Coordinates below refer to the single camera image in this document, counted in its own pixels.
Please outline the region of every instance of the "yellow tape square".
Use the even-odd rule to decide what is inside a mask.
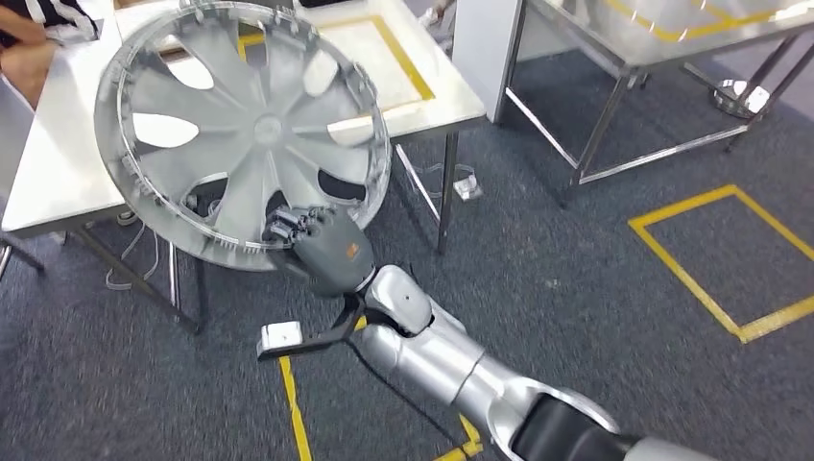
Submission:
[[[378,90],[377,99],[382,110],[435,99],[435,93],[382,16],[355,17],[323,24],[318,29],[348,59],[358,62],[368,72]],[[240,36],[238,53],[243,60],[246,59],[246,48],[263,43],[263,40],[262,34]]]
[[[748,26],[751,24],[768,22],[778,15],[782,15],[783,10],[767,10],[762,12],[753,12],[744,16],[735,17],[730,15],[724,9],[717,8],[709,4],[705,0],[673,0],[684,1],[690,3],[693,7],[697,8],[700,12],[705,12],[711,17],[716,19],[715,22],[704,24],[696,27],[686,27],[680,30],[670,30],[661,27],[658,21],[650,19],[645,15],[640,14],[636,7],[629,6],[625,0],[604,0],[605,4],[624,14],[631,19],[632,24],[637,24],[652,34],[661,41],[678,43],[680,41],[690,40],[701,36],[710,36],[720,34],[725,31],[730,31],[740,27]]]
[[[628,221],[631,228],[638,234],[644,243],[650,247],[651,250],[658,256],[659,259],[682,281],[689,291],[698,298],[699,301],[706,307],[728,332],[737,336],[744,344],[753,341],[761,336],[764,336],[772,331],[783,328],[792,322],[795,322],[802,317],[814,312],[814,296],[806,298],[802,301],[784,307],[769,315],[763,316],[757,320],[749,322],[746,325],[738,325],[730,317],[727,312],[721,308],[718,303],[713,300],[709,294],[701,287],[701,285],[692,278],[683,269],[681,264],[662,247],[656,238],[647,231],[647,227],[665,219],[671,218],[678,214],[689,211],[699,206],[708,205],[727,197],[736,197],[741,203],[746,205],[749,209],[754,211],[763,221],[771,226],[775,231],[782,235],[786,240],[800,250],[809,259],[814,261],[814,250],[811,249],[805,242],[803,242],[797,235],[791,232],[788,228],[772,216],[766,209],[755,202],[746,193],[740,190],[736,185],[730,184],[724,187],[711,190],[705,194],[701,194],[690,199],[678,202],[676,204],[665,206],[664,208],[657,209],[650,213],[644,214],[637,218]]]

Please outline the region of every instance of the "stainless steel table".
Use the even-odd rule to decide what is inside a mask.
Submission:
[[[616,78],[616,85],[584,150],[574,156],[545,128],[511,89],[516,50],[522,36],[523,15],[537,14],[579,47],[592,61]],[[808,50],[782,79],[762,109],[746,123],[729,130],[709,133],[677,146],[662,149],[602,171],[588,172],[601,147],[605,131],[624,94],[644,85],[651,72],[663,67],[683,67],[703,83],[715,88],[717,82],[689,61],[750,44],[782,38],[778,49],[763,62],[740,93],[724,97],[743,104],[752,91],[774,69],[797,36],[814,29],[814,5],[800,0],[520,0],[517,29],[504,80],[505,97],[517,105],[574,169],[573,186],[672,156],[679,152],[750,130],[803,71],[814,56]],[[493,117],[498,121],[500,106]]]
[[[20,238],[50,231],[73,231],[183,327],[197,331],[197,321],[180,310],[177,255],[172,246],[168,299],[85,226],[89,221],[115,216],[127,209],[105,170],[95,142],[92,115],[102,71],[121,45],[121,36],[127,36],[145,21],[175,8],[176,4],[175,1],[154,2],[118,12],[112,8],[100,9],[107,25],[99,40],[58,50],[17,170],[2,229]],[[408,70],[420,76],[420,98],[386,110],[384,117],[392,142],[446,136],[441,210],[433,207],[439,225],[439,250],[443,251],[451,217],[457,132],[483,118],[482,103],[401,0],[356,0],[313,11],[299,9],[298,14],[320,29],[370,22],[384,34],[387,43],[396,45],[397,60],[409,64]],[[354,53],[371,53],[365,44],[364,40],[351,40],[340,49],[354,59]],[[380,93],[401,93],[403,88],[394,85],[403,82],[389,78],[387,72],[376,68],[377,62],[386,62],[390,57],[380,58],[368,56],[363,65]],[[413,170],[406,156],[399,158],[408,171]]]

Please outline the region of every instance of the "gray carpet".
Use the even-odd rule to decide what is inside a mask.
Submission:
[[[556,118],[549,121],[568,144],[595,119],[611,85],[573,54],[524,64],[515,79],[533,109]],[[620,112],[602,161],[722,123],[704,109],[705,98],[685,76],[658,74]],[[669,159],[580,189],[561,210],[551,191],[568,169],[510,110],[505,127],[462,134],[461,160],[475,167],[486,195],[455,206],[445,257],[433,254],[430,221],[399,166],[368,235],[381,261],[412,263],[426,291],[496,356],[591,396],[625,430],[722,460],[809,461],[814,318],[742,345],[627,220],[736,183],[810,244],[811,128],[779,109],[731,155],[711,146]],[[440,140],[406,147],[419,165],[443,154]],[[737,204],[718,206],[723,211],[700,208],[652,232],[733,318],[749,321],[814,295],[810,260],[785,253]],[[94,229],[117,249],[135,231]],[[151,263],[149,243],[137,252],[138,267]],[[0,458],[297,459],[279,368],[254,361],[254,340],[270,322],[326,326],[337,303],[280,276],[207,265],[209,323],[192,338],[143,296],[107,291],[106,269],[77,241],[30,245],[47,276],[13,262],[0,285]],[[749,248],[759,250],[742,251]],[[198,300],[192,267],[189,257],[181,261],[188,304]],[[165,275],[159,271],[157,282]],[[349,351],[292,364],[314,459],[429,461],[450,449]],[[453,413],[425,406],[465,439]]]

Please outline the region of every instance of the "person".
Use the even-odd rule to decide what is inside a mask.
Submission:
[[[60,43],[97,34],[76,0],[0,0],[0,75],[36,109]]]
[[[449,21],[444,21],[446,16],[450,16]],[[419,16],[419,24],[430,33],[447,54],[451,53],[455,29],[455,0],[436,0],[433,7],[428,8],[424,14]]]
[[[443,14],[446,12],[455,0],[438,0],[436,4],[427,9],[424,14],[419,17],[419,23],[426,27],[438,24],[443,20]]]

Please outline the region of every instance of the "robotic arm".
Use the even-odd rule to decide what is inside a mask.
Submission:
[[[343,211],[275,211],[264,238],[290,250],[281,269],[306,278],[345,309],[325,333],[303,337],[298,322],[262,329],[258,359],[314,352],[361,331],[366,356],[455,407],[509,461],[714,461],[653,438],[619,434],[597,403],[519,375],[489,356],[464,326],[396,266],[376,267],[370,241]]]

